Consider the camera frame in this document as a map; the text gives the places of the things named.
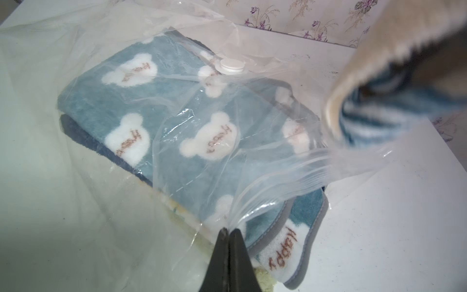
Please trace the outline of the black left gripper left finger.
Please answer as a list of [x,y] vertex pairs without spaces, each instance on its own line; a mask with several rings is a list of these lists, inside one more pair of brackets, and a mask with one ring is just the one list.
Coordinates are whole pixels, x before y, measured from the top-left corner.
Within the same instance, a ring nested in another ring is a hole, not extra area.
[[199,292],[229,291],[229,232],[223,228],[218,233],[214,250]]

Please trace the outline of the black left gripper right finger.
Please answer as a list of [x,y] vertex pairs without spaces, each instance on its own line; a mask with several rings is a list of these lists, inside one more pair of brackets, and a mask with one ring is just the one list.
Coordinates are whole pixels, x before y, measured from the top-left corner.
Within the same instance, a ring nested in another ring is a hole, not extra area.
[[262,292],[239,229],[229,236],[229,291]]

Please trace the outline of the clear plastic vacuum bag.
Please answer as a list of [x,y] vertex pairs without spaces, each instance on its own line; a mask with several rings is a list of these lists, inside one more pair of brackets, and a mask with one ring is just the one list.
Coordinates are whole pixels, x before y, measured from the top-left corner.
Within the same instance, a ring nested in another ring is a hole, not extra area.
[[321,87],[195,2],[107,1],[1,29],[1,290],[195,292],[220,230],[303,280],[333,181]]

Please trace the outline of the beige blanket with orange pattern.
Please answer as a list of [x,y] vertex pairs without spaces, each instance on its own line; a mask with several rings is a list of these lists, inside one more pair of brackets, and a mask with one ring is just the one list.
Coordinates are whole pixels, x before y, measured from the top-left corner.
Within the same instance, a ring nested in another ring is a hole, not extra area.
[[334,84],[323,126],[337,144],[377,146],[466,104],[466,2],[390,1]]

